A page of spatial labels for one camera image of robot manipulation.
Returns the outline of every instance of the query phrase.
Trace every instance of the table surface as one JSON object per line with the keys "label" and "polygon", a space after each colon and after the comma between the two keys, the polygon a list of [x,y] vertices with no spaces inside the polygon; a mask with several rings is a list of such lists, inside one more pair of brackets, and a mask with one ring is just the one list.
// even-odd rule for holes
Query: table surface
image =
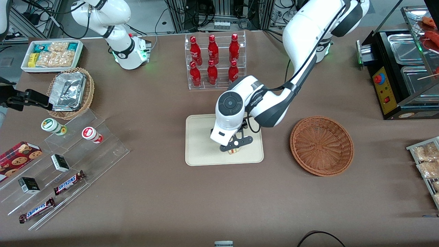
{"label": "table surface", "polygon": [[[91,108],[132,151],[37,231],[0,208],[0,240],[45,247],[209,247],[216,240],[290,247],[324,230],[347,246],[437,246],[439,218],[421,217],[437,210],[405,147],[437,136],[439,120],[382,120],[369,74],[356,64],[355,41],[369,32],[334,38],[284,120],[262,129],[261,163],[206,167],[184,161],[185,121],[214,113],[222,91],[189,91],[184,35],[160,36],[151,62],[132,71],[114,62],[104,39],[83,40],[80,65],[96,87]],[[282,45],[263,32],[246,35],[248,74],[279,86],[288,62]],[[53,77],[23,73],[18,88],[46,92]],[[352,137],[355,156],[339,176],[314,176],[291,154],[292,128],[314,115],[338,121]],[[42,142],[49,133],[40,123],[48,116],[36,107],[9,110],[0,150]],[[316,235],[303,246],[312,244],[337,246]]]}

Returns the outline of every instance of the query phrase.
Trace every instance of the brown wicker basket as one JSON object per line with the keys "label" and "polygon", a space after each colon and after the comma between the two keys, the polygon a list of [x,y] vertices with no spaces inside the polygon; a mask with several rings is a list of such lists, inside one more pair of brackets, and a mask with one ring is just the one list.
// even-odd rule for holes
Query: brown wicker basket
{"label": "brown wicker basket", "polygon": [[324,116],[300,120],[291,132],[290,148],[299,165],[322,177],[341,174],[354,157],[349,133],[339,123]]}
{"label": "brown wicker basket", "polygon": [[[85,111],[88,108],[90,108],[91,102],[93,101],[93,93],[94,93],[94,81],[93,81],[93,78],[91,78],[90,74],[85,69],[82,69],[82,68],[69,69],[69,70],[63,71],[61,73],[73,73],[73,72],[81,72],[81,73],[84,73],[87,76],[87,81],[86,81],[86,87],[84,89],[84,96],[83,96],[82,106],[76,112],[48,111],[49,114],[52,117],[61,118],[61,119],[64,119],[64,120],[70,120],[70,119],[74,118],[75,116],[81,114],[83,111]],[[52,83],[50,84],[49,89],[47,90],[47,93],[46,93],[47,96],[50,96],[50,92],[52,91],[52,87],[54,85],[54,82],[55,82],[55,78],[52,80]]]}

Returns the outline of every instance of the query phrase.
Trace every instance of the snickers bar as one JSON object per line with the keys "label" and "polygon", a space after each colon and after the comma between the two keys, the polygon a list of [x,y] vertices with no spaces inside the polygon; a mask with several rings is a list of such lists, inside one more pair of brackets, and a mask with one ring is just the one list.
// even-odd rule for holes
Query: snickers bar
{"label": "snickers bar", "polygon": [[27,214],[20,215],[19,218],[20,224],[23,224],[24,222],[28,221],[30,218],[34,217],[37,214],[40,214],[41,212],[43,212],[44,210],[50,207],[55,207],[55,201],[52,197],[47,202],[39,205],[38,207],[34,208],[32,211],[29,211]]}
{"label": "snickers bar", "polygon": [[81,180],[83,177],[85,177],[84,172],[81,170],[80,172],[76,173],[75,176],[71,177],[69,180],[65,181],[64,183],[62,183],[60,186],[54,188],[55,191],[55,195],[59,195],[61,192],[63,192],[64,190],[67,190],[68,188],[70,188],[72,185],[74,185],[75,183],[77,183],[79,180]]}

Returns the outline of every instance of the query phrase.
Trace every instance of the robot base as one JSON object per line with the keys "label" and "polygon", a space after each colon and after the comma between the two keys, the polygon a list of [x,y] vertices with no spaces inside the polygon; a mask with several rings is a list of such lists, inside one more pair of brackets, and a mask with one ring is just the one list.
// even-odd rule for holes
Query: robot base
{"label": "robot base", "polygon": [[[210,130],[215,123],[215,114],[191,115],[186,119],[185,160],[190,166],[259,163],[264,159],[261,132],[255,134],[249,128],[244,135],[253,137],[251,144],[240,147],[232,155],[220,151],[220,145],[210,139]],[[253,128],[258,124],[250,119]]]}
{"label": "robot base", "polygon": [[116,62],[124,69],[136,69],[144,63],[149,62],[151,55],[151,42],[145,41],[138,37],[132,37],[134,40],[134,50],[126,59],[118,58],[114,53]]}

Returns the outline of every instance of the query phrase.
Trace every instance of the coca-cola bottle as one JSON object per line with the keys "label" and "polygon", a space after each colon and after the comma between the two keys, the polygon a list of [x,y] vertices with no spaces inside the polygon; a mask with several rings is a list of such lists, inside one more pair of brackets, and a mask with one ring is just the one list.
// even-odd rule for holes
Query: coca-cola bottle
{"label": "coca-cola bottle", "polygon": [[201,64],[203,64],[203,59],[201,58],[201,49],[197,44],[197,38],[195,38],[195,36],[191,36],[189,40],[191,41],[192,60],[194,60],[198,66],[201,66]]}
{"label": "coca-cola bottle", "polygon": [[215,62],[212,59],[209,60],[207,75],[209,76],[209,83],[215,86],[218,81],[218,70],[216,69]]}
{"label": "coca-cola bottle", "polygon": [[220,53],[218,51],[218,45],[215,41],[215,35],[209,35],[209,46],[207,47],[209,52],[209,59],[213,60],[215,64],[220,62]]}
{"label": "coca-cola bottle", "polygon": [[234,59],[236,61],[239,60],[239,43],[238,43],[238,35],[237,34],[232,34],[232,42],[230,42],[230,46],[229,46],[229,60],[230,62],[232,62]]}
{"label": "coca-cola bottle", "polygon": [[230,68],[229,68],[229,83],[234,82],[236,79],[238,79],[238,73],[239,70],[236,67],[236,60],[233,60],[230,62]]}
{"label": "coca-cola bottle", "polygon": [[191,81],[194,84],[194,87],[201,86],[201,74],[200,70],[198,70],[197,65],[194,61],[191,61],[190,64],[191,69],[189,70],[189,74],[191,75]]}

